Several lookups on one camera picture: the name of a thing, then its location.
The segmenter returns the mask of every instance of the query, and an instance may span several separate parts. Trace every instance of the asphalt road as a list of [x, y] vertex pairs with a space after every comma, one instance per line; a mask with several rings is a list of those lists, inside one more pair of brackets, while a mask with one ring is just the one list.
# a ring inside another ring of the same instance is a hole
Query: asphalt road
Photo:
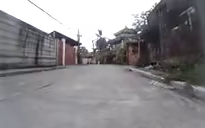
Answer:
[[205, 103], [122, 66], [0, 78], [0, 128], [205, 128]]

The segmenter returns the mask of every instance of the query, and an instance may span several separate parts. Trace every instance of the tree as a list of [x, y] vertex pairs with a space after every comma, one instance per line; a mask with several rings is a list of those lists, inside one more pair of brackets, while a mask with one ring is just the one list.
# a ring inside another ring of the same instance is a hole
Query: tree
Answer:
[[107, 47], [107, 42], [104, 37], [102, 37], [102, 30], [98, 30], [98, 34], [96, 34], [98, 39], [96, 41], [96, 47], [99, 51], [104, 50]]
[[151, 9], [144, 11], [141, 14], [133, 14], [134, 22], [132, 23], [132, 26], [137, 32], [143, 31], [143, 29], [148, 25], [148, 16], [156, 7], [156, 5], [157, 3], [155, 3]]
[[80, 55], [81, 56], [87, 56], [88, 55], [88, 50], [86, 49], [86, 47], [84, 47], [84, 46], [81, 46], [80, 48], [79, 48], [79, 52], [80, 52]]

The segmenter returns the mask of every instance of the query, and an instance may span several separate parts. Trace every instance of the gray wall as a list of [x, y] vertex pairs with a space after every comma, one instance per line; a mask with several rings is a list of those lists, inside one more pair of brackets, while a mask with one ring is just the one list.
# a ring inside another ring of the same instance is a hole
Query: gray wall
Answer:
[[54, 65], [54, 38], [0, 11], [0, 69]]

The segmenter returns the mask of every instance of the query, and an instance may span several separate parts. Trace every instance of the power line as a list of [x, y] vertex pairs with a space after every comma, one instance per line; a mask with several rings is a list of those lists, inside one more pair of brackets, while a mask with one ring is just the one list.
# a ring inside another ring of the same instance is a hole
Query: power line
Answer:
[[[27, 0], [28, 2], [30, 2], [31, 4], [33, 4], [35, 7], [37, 7], [38, 9], [40, 9], [42, 12], [46, 13], [49, 17], [51, 17], [52, 19], [54, 19], [55, 21], [57, 21], [59, 24], [63, 25], [64, 27], [66, 27], [62, 22], [60, 22], [59, 20], [57, 20], [56, 18], [54, 18], [51, 14], [49, 14], [47, 11], [45, 11], [44, 9], [42, 9], [41, 7], [39, 7], [38, 5], [36, 5], [34, 2], [32, 2], [31, 0]], [[80, 35], [79, 33], [79, 29], [78, 29], [78, 34], [77, 34], [77, 40], [80, 41], [80, 37], [82, 35]]]
[[30, 2], [31, 4], [33, 4], [35, 7], [37, 7], [38, 9], [40, 9], [42, 12], [46, 13], [49, 17], [51, 17], [52, 19], [54, 19], [55, 21], [57, 21], [58, 23], [64, 25], [62, 22], [60, 22], [59, 20], [57, 20], [56, 18], [54, 18], [52, 15], [50, 15], [48, 12], [46, 12], [44, 9], [42, 9], [41, 7], [39, 7], [38, 5], [36, 5], [34, 2], [32, 2], [31, 0], [27, 0], [28, 2]]

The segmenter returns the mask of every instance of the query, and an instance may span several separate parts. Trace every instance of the sky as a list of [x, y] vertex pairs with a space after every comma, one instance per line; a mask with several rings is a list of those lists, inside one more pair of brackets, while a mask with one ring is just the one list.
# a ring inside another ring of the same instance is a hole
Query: sky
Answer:
[[132, 27], [132, 14], [150, 9], [160, 0], [31, 0], [62, 24], [50, 18], [28, 0], [0, 0], [0, 10], [23, 20], [47, 33], [54, 30], [77, 40], [92, 51], [98, 29], [103, 37], [114, 38], [114, 33], [125, 26]]

